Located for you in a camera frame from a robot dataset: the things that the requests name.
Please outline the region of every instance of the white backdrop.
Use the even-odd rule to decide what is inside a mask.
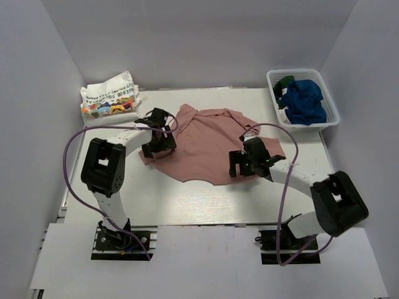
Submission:
[[[356,0],[42,0],[87,83],[129,70],[145,88],[265,87],[319,70]]]
[[[1,298],[25,298],[44,230],[57,217],[62,150],[83,125],[82,84],[42,3],[0,1]]]
[[[341,124],[325,131],[335,169],[369,210],[365,230],[390,298],[399,298],[399,2],[359,0],[326,63]]]

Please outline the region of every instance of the pink shirt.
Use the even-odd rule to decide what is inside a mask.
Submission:
[[[176,152],[160,159],[146,159],[140,152],[146,165],[153,163],[157,170],[181,182],[199,179],[215,186],[257,178],[229,175],[229,151],[243,148],[239,136],[256,125],[255,121],[230,109],[198,111],[187,104],[180,107],[176,118],[179,122],[179,129],[174,132]],[[255,128],[253,133],[258,134],[259,130]],[[285,156],[277,138],[262,137],[262,140],[271,156]]]

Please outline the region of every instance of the white basket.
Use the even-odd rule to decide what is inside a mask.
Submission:
[[[294,76],[295,80],[313,80],[320,87],[324,98],[321,103],[325,110],[325,114],[327,115],[327,121],[325,123],[313,123],[309,126],[306,126],[289,125],[283,122],[279,113],[279,105],[277,104],[276,98],[273,93],[273,86],[275,86],[275,84],[280,81],[280,79],[290,75]],[[279,121],[279,124],[284,128],[288,129],[289,131],[302,131],[304,129],[307,129],[307,131],[321,131],[328,126],[335,126],[339,123],[340,117],[338,115],[337,108],[335,107],[335,104],[331,99],[330,93],[325,86],[323,78],[318,71],[311,69],[270,70],[267,72],[266,77],[267,83],[269,84],[270,94],[273,99],[273,105],[276,111],[277,119]]]

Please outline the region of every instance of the purple cable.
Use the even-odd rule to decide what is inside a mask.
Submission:
[[[286,181],[284,183],[284,189],[282,190],[282,195],[281,195],[281,202],[280,202],[280,209],[279,209],[279,217],[277,218],[277,231],[276,231],[276,249],[277,249],[277,262],[279,263],[279,265],[281,267],[288,265],[289,263],[291,263],[298,255],[300,255],[302,253],[302,251],[304,251],[315,239],[316,236],[314,235],[313,237],[311,237],[306,244],[299,249],[293,256],[291,256],[288,260],[286,260],[284,263],[281,262],[281,254],[280,254],[280,235],[281,235],[281,222],[282,222],[282,212],[284,210],[284,202],[286,201],[286,194],[287,194],[287,189],[288,189],[288,185],[289,185],[289,179],[291,177],[291,173],[292,170],[294,169],[294,164],[297,161],[298,158],[298,154],[299,154],[299,147],[298,147],[298,142],[295,140],[294,136],[287,131],[286,129],[284,129],[283,127],[279,126],[279,125],[275,125],[273,123],[258,123],[257,125],[254,125],[250,128],[248,128],[243,134],[242,136],[244,136],[247,132],[251,131],[253,128],[256,128],[257,126],[273,126],[274,128],[278,128],[284,132],[287,133],[287,135],[291,138],[292,142],[295,145],[295,156],[292,159],[291,165],[289,166],[288,172],[287,172],[287,177],[286,177]],[[323,251],[325,248],[327,248],[328,245],[330,245],[332,238],[328,241],[328,243],[321,248],[320,250],[318,250],[317,252],[314,252],[312,254],[309,255],[314,255],[314,254],[318,254],[321,251]]]
[[[92,126],[92,127],[90,127],[90,128],[84,128],[84,129],[82,129],[82,130],[76,132],[74,135],[72,135],[72,137],[68,140],[67,144],[65,145],[64,155],[63,155],[63,157],[62,157],[62,172],[63,172],[63,174],[64,174],[64,180],[65,180],[65,183],[66,183],[66,185],[67,185],[67,188],[68,188],[69,192],[70,192],[70,193],[76,198],[76,200],[79,201],[81,204],[83,204],[84,206],[88,207],[89,209],[94,210],[94,211],[98,212],[99,214],[101,214],[104,218],[106,218],[106,219],[109,221],[109,223],[110,223],[114,228],[116,228],[116,229],[119,230],[120,232],[123,232],[124,234],[129,235],[130,237],[133,237],[133,238],[138,242],[138,244],[140,245],[140,247],[144,250],[144,253],[145,253],[145,255],[147,256],[148,260],[151,260],[151,257],[150,257],[150,255],[148,254],[148,251],[145,249],[145,247],[144,247],[143,243],[141,242],[141,240],[140,240],[135,234],[133,234],[132,232],[129,232],[129,231],[127,231],[127,230],[124,230],[124,229],[120,228],[111,218],[109,218],[108,215],[106,215],[106,213],[104,213],[104,212],[101,211],[100,209],[97,209],[96,207],[94,207],[94,206],[88,204],[87,202],[85,202],[83,199],[81,199],[81,198],[75,193],[75,191],[72,189],[72,186],[70,185],[70,182],[69,182],[69,179],[68,179],[67,153],[68,153],[68,149],[69,149],[70,144],[73,142],[73,140],[74,140],[77,136],[79,136],[79,135],[82,134],[83,132],[90,131],[90,130],[95,130],[95,129],[151,130],[151,131],[156,131],[156,132],[161,132],[161,133],[166,133],[166,134],[172,133],[172,132],[174,132],[174,131],[176,131],[176,130],[178,129],[179,123],[178,123],[178,121],[177,121],[177,119],[176,119],[175,116],[173,116],[173,115],[170,114],[170,113],[169,113],[169,116],[171,116],[171,117],[175,120],[175,122],[176,122],[176,127],[175,127],[173,130],[170,130],[170,131],[163,131],[163,130],[161,130],[161,129],[149,128],[149,127],[147,127],[147,126],[146,126],[146,127],[144,127],[144,126],[142,126],[142,127],[140,127],[140,126],[137,126],[137,127],[134,127],[134,126]]]

